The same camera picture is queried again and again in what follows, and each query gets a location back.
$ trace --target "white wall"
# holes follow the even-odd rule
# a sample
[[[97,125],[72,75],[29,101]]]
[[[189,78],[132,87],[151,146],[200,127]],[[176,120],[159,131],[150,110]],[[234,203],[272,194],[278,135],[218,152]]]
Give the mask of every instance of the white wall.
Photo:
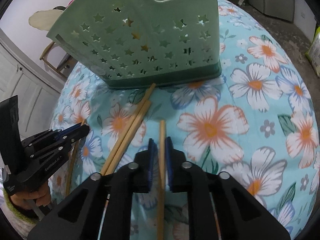
[[[306,35],[306,37],[313,41],[316,29],[316,20],[305,0],[295,0],[295,12],[293,23]]]
[[[31,60],[42,69],[54,76],[61,83],[60,76],[51,70],[43,61],[39,60],[44,48],[51,42],[46,37],[47,31],[40,31],[31,27],[28,19],[36,11],[53,9],[56,6],[67,6],[71,0],[13,0],[0,19],[0,29],[9,39]],[[65,52],[60,48],[54,48],[48,61],[57,66],[64,57]]]

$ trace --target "gray flower print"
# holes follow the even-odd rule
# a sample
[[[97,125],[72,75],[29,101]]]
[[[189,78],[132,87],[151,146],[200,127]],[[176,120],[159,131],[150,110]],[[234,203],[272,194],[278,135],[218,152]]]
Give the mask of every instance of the gray flower print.
[[[270,134],[275,135],[275,123],[274,122],[269,122],[269,120],[264,120],[264,125],[260,127],[260,132],[264,132],[264,136],[266,138],[269,138]]]
[[[236,62],[240,61],[242,64],[244,64],[247,60],[248,60],[248,58],[243,54],[236,56]]]
[[[139,233],[138,225],[131,224],[130,236],[133,236],[134,234],[138,234],[138,233]]]
[[[308,174],[306,174],[304,176],[304,178],[301,179],[301,187],[300,187],[300,191],[305,191],[307,188],[307,185],[309,183],[309,179],[308,179]]]

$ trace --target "leaf print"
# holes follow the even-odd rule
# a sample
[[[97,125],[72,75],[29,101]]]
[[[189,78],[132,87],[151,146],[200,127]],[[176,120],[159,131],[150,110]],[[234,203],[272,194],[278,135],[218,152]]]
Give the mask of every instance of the leaf print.
[[[101,115],[99,115],[99,114],[97,116],[97,122],[100,125],[100,127],[102,128],[102,119],[101,119]]]
[[[282,195],[280,198],[277,207],[276,207],[276,216],[279,215],[281,209],[288,201],[293,201],[294,195],[296,193],[296,182],[293,183]]]
[[[177,221],[184,224],[189,223],[189,219],[182,212],[182,207],[174,205],[164,206],[164,220],[167,223]]]
[[[219,170],[219,164],[212,158],[212,154],[210,154],[210,147],[208,147],[203,161],[200,160],[199,163],[202,163],[201,169],[205,172],[211,173],[211,174],[217,174]]]
[[[146,92],[145,89],[135,90],[129,95],[128,102],[134,105],[138,104],[144,97],[145,92]]]
[[[288,114],[278,114],[278,120],[282,128],[284,136],[288,136],[290,133],[297,131],[296,125],[291,122],[291,116]]]
[[[317,193],[314,193],[313,196],[312,196],[312,199],[311,199],[311,202],[310,202],[310,205],[309,205],[309,209],[308,209],[308,215],[311,213],[311,211],[313,210],[313,207],[316,203],[316,196],[317,196]]]
[[[270,41],[271,43],[273,43],[272,40],[269,39],[266,35],[261,35],[261,39],[262,39],[263,41]]]

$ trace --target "green plastic basket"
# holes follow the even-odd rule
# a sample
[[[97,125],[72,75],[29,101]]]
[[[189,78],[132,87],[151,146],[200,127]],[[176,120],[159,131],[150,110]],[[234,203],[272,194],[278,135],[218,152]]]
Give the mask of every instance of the green plastic basket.
[[[221,73],[217,0],[74,0],[47,37],[115,89]]]

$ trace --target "cabinet door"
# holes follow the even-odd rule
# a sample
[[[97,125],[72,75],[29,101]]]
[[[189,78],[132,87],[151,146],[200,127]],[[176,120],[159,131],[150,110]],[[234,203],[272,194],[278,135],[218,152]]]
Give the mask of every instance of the cabinet door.
[[[49,129],[60,94],[20,65],[1,44],[0,73],[0,100],[18,95],[21,139]]]

